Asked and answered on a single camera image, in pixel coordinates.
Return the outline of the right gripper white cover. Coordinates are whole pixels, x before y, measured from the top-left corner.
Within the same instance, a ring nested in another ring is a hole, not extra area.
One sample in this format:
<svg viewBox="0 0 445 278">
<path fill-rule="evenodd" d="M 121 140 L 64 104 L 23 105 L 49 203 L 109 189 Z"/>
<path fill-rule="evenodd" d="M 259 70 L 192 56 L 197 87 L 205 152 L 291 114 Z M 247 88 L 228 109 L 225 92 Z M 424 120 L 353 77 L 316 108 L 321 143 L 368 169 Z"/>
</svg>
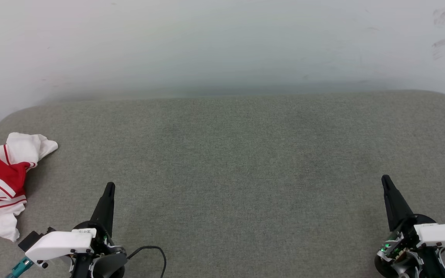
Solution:
<svg viewBox="0 0 445 278">
<path fill-rule="evenodd" d="M 445 224 L 413 214 L 389 175 L 381 178 L 390 235 L 374 259 L 385 278 L 445 278 Z"/>
</svg>

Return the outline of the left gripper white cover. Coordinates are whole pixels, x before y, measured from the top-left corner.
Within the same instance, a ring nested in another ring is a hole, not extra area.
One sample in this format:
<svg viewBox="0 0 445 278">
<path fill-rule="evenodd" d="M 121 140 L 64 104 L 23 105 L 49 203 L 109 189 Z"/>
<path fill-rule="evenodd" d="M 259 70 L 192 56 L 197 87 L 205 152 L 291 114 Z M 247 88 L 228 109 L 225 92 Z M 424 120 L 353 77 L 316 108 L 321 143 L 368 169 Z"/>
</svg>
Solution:
<svg viewBox="0 0 445 278">
<path fill-rule="evenodd" d="M 122 278 L 127 255 L 125 248 L 112 241 L 116 185 L 106 184 L 90 221 L 70 232 L 49 227 L 45 234 L 31 232 L 25 238 L 25 256 L 44 268 L 53 259 L 70 266 L 72 278 Z"/>
</svg>

